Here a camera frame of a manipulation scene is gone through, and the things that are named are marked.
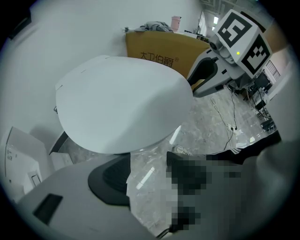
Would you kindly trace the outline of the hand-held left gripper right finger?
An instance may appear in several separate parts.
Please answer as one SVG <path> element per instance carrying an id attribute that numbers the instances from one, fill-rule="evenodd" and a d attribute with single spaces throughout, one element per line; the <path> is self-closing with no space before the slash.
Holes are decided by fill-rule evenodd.
<path id="1" fill-rule="evenodd" d="M 257 156 L 166 155 L 167 176 L 177 190 L 171 232 L 192 227 L 203 235 L 248 235 L 258 228 L 254 169 Z"/>

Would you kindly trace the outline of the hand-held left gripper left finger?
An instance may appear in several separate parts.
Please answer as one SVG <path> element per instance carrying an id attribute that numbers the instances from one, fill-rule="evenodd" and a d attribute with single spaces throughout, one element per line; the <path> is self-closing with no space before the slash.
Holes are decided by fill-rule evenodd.
<path id="1" fill-rule="evenodd" d="M 126 194 L 130 155 L 98 157 L 57 170 L 18 203 L 47 240 L 152 240 Z"/>

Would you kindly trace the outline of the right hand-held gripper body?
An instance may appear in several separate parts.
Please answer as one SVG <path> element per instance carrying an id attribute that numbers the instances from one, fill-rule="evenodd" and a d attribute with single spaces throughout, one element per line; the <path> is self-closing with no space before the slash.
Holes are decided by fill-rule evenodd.
<path id="1" fill-rule="evenodd" d="M 254 79 L 272 56 L 258 25 L 232 9 L 218 22 L 213 33 L 209 44 L 217 73 L 208 80 L 213 89 L 243 77 Z"/>

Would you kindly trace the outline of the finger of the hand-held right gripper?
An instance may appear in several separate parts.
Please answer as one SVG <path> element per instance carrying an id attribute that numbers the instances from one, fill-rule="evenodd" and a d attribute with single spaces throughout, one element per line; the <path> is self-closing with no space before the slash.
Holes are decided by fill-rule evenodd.
<path id="1" fill-rule="evenodd" d="M 226 69 L 221 64 L 220 59 L 211 48 L 201 53 L 188 73 L 187 81 L 190 86 L 197 85 L 200 80 L 206 82 L 216 76 L 217 73 L 225 74 Z"/>
<path id="2" fill-rule="evenodd" d="M 229 78 L 227 81 L 219 84 L 218 86 L 212 87 L 208 90 L 200 91 L 200 89 L 203 88 L 201 85 L 204 82 L 204 79 L 200 79 L 192 85 L 193 96 L 195 98 L 202 98 L 202 97 L 205 97 L 207 95 L 219 92 L 219 91 L 223 90 L 225 85 L 228 84 L 231 81 L 232 81 L 232 78 Z"/>

